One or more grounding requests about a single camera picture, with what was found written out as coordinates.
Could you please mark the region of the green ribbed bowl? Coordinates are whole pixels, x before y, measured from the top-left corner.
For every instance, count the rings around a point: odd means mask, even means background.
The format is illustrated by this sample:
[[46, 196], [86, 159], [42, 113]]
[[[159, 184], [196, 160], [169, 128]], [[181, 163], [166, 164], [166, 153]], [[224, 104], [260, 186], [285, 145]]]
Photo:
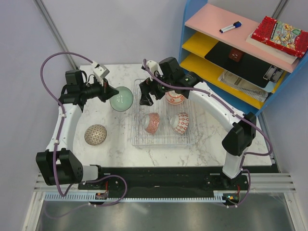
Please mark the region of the green ribbed bowl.
[[128, 110], [133, 104], [133, 94], [131, 90], [124, 86], [117, 87], [116, 90], [119, 91], [119, 94], [113, 96], [109, 100], [111, 107], [118, 112]]

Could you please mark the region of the orange leaf pattern bowl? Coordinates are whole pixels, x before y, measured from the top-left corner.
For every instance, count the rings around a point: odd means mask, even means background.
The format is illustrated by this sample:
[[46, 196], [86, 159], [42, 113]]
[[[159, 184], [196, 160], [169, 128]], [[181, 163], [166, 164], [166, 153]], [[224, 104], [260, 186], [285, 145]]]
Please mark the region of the orange leaf pattern bowl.
[[184, 96], [177, 94], [175, 91], [169, 91], [165, 93], [165, 99], [169, 104], [178, 105], [184, 101]]

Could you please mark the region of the white wire dish rack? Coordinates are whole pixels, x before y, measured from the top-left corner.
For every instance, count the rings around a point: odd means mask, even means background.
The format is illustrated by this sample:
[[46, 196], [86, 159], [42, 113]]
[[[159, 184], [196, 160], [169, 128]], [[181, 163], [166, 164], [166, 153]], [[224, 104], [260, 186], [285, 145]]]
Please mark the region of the white wire dish rack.
[[[141, 90], [139, 84], [143, 79], [134, 81], [134, 103], [132, 107], [132, 128], [131, 143], [134, 146], [145, 148], [154, 146], [180, 147], [195, 144], [195, 111], [194, 104], [188, 100], [184, 100], [179, 105], [171, 105], [165, 98], [156, 100], [152, 96], [154, 104], [152, 106], [140, 105]], [[160, 124], [155, 134], [145, 131], [143, 119], [149, 113], [158, 113]], [[178, 113], [187, 113], [189, 116], [189, 124], [187, 130], [183, 134], [179, 134], [171, 127], [170, 121], [173, 116]]]

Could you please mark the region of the brown lattice pattern bowl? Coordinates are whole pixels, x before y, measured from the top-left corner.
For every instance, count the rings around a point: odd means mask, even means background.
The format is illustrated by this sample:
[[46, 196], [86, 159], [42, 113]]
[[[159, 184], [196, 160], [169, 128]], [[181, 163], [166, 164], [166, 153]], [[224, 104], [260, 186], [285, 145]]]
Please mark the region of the brown lattice pattern bowl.
[[95, 124], [88, 127], [84, 134], [87, 144], [95, 146], [103, 143], [107, 137], [107, 130], [103, 125]]

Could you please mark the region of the blue triangle pattern bowl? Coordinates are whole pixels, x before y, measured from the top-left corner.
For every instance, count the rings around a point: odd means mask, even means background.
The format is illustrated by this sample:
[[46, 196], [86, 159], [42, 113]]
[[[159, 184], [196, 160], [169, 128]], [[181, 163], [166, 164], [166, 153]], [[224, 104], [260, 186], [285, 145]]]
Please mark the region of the blue triangle pattern bowl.
[[189, 126], [189, 115], [188, 113], [177, 113], [170, 119], [171, 128], [178, 134], [184, 134]]

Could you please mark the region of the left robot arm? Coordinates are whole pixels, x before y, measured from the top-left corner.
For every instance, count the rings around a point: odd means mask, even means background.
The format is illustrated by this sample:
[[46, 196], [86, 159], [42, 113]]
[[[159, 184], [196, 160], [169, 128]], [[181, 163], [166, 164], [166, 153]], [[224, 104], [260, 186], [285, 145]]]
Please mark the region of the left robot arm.
[[77, 124], [87, 100], [98, 98], [106, 102], [119, 93], [105, 78], [109, 74], [107, 68], [100, 66], [92, 73], [93, 83], [86, 83], [83, 79], [86, 73], [79, 69], [65, 74], [66, 85], [57, 98], [59, 113], [53, 136], [46, 150], [36, 155], [36, 163], [47, 185], [83, 181], [89, 181], [95, 189], [105, 185], [106, 178], [99, 173], [99, 166], [83, 166], [72, 152]]

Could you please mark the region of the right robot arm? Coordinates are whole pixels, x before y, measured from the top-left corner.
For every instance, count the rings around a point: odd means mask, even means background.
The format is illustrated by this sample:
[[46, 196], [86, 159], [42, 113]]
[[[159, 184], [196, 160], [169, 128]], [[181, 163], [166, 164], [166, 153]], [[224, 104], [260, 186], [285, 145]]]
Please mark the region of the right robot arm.
[[232, 189], [237, 185], [237, 176], [242, 171], [244, 152], [256, 136], [256, 116], [245, 114], [218, 96], [196, 73], [184, 71], [174, 57], [168, 57], [157, 63], [143, 60], [143, 70], [150, 75], [140, 85], [140, 105], [153, 105], [152, 98], [160, 100], [165, 93], [174, 91], [184, 98], [197, 103], [210, 113], [226, 130], [222, 141], [226, 150], [224, 175], [220, 177], [221, 186]]

